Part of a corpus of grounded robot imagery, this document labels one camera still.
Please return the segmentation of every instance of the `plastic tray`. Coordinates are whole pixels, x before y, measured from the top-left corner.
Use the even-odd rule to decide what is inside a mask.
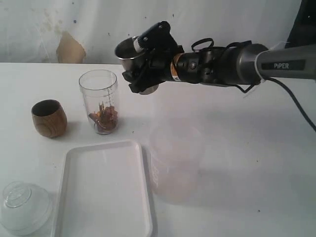
[[[52,237],[149,237],[141,146],[121,141],[70,150]]]

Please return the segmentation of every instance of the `black cable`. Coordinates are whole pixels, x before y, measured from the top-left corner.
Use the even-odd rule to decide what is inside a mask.
[[[301,114],[303,115],[303,117],[305,118],[305,120],[308,122],[308,124],[312,127],[312,129],[316,132],[316,126],[315,124],[311,121],[311,119],[308,117],[308,115],[305,113],[304,109],[302,108],[301,104],[298,102],[298,100],[296,99],[295,95],[293,94],[293,92],[286,86],[284,85],[281,81],[274,79],[274,78],[269,78],[269,77],[264,77],[265,80],[269,80],[269,81],[273,81],[276,84],[280,85],[284,90],[286,90],[286,92],[291,96],[292,100],[294,101],[295,105],[297,106],[297,108],[299,109],[299,111],[301,112]]]

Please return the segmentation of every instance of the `metal cup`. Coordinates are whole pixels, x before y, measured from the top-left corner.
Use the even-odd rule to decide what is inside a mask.
[[[120,60],[120,63],[126,71],[133,71],[142,67],[146,60],[145,51],[136,52],[134,48],[134,41],[137,36],[130,37],[119,43],[115,48],[115,55]],[[158,85],[154,85],[139,94],[148,95],[156,91]]]

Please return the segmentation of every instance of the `translucent plastic container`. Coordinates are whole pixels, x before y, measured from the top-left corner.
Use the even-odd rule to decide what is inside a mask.
[[[13,235],[29,235],[45,224],[52,212],[48,192],[34,184],[13,182],[2,193],[0,222]]]
[[[118,124],[117,76],[107,70],[94,70],[79,79],[88,120],[99,134],[109,134]]]
[[[150,135],[151,186],[169,202],[182,202],[196,185],[204,153],[202,134],[190,121],[172,119],[161,123]]]

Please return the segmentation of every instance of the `measuring cup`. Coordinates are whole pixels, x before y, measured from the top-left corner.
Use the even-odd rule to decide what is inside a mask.
[[[182,202],[196,186],[204,153],[202,134],[187,120],[171,119],[150,135],[151,186],[169,202]]]
[[[107,70],[94,70],[83,74],[79,85],[91,126],[99,134],[111,133],[118,124],[117,76]]]

